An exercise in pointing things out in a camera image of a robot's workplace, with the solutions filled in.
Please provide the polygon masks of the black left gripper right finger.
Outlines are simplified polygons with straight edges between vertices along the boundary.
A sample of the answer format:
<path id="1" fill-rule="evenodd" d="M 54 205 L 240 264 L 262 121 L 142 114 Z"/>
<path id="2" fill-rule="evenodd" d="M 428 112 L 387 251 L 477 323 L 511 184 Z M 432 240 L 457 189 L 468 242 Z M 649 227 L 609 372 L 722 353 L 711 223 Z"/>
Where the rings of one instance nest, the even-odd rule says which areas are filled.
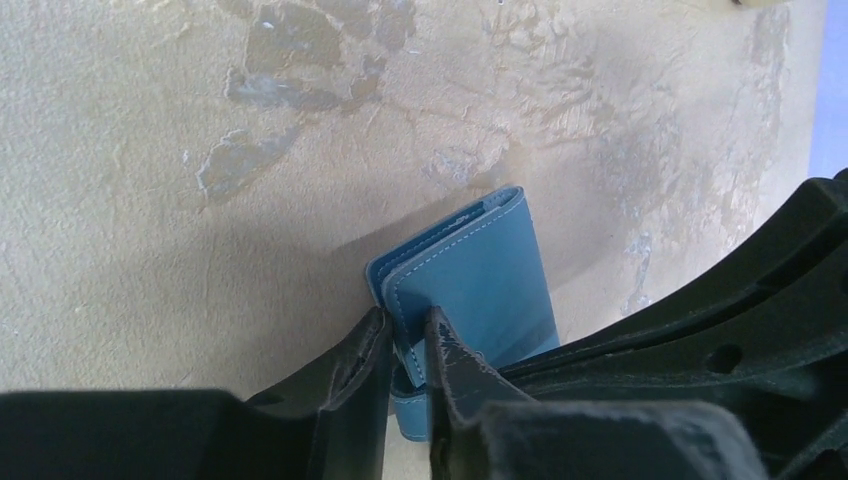
<path id="1" fill-rule="evenodd" d="M 434 479 L 765 479 L 742 424 L 699 401 L 538 401 L 459 337 L 424 327 Z"/>

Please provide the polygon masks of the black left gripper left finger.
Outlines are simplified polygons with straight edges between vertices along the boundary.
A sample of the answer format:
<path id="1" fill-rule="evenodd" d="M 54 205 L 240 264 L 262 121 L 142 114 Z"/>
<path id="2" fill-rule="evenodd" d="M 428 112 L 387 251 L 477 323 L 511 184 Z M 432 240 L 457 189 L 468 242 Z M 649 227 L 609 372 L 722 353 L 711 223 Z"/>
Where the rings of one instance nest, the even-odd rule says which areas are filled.
<path id="1" fill-rule="evenodd" d="M 337 345 L 242 400 L 216 389 L 1 398 L 5 479 L 378 479 L 392 323 L 369 310 Z"/>

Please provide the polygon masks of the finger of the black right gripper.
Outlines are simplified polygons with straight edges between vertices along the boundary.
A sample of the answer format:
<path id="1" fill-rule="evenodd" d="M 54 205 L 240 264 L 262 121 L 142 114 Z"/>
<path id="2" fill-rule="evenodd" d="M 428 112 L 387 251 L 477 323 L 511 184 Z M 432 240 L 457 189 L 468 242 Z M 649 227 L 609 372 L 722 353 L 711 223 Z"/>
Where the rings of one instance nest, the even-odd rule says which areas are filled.
<path id="1" fill-rule="evenodd" d="M 742 423 L 771 478 L 845 478 L 846 173 L 804 181 L 662 300 L 502 374 L 539 400 L 707 402 Z"/>

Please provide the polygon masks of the blue card holder wallet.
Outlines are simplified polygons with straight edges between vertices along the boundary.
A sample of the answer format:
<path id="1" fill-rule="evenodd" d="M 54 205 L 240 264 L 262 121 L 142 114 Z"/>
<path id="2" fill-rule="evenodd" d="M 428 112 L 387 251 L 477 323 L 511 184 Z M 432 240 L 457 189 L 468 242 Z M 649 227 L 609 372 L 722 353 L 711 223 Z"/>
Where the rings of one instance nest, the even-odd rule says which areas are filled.
<path id="1" fill-rule="evenodd" d="M 483 196 L 372 259 L 365 277 L 394 321 L 390 398 L 401 435 L 429 439 L 424 326 L 441 308 L 495 368 L 559 347 L 540 250 L 520 186 Z"/>

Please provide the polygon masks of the beige oval card tray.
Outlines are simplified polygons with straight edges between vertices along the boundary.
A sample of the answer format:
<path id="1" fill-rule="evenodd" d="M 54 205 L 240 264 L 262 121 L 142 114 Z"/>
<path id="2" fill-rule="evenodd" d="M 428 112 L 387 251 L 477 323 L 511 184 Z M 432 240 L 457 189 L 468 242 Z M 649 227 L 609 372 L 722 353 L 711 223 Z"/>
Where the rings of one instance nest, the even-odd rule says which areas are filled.
<path id="1" fill-rule="evenodd" d="M 759 9 L 787 3 L 789 0 L 714 0 L 713 4 L 721 7 L 738 9 Z"/>

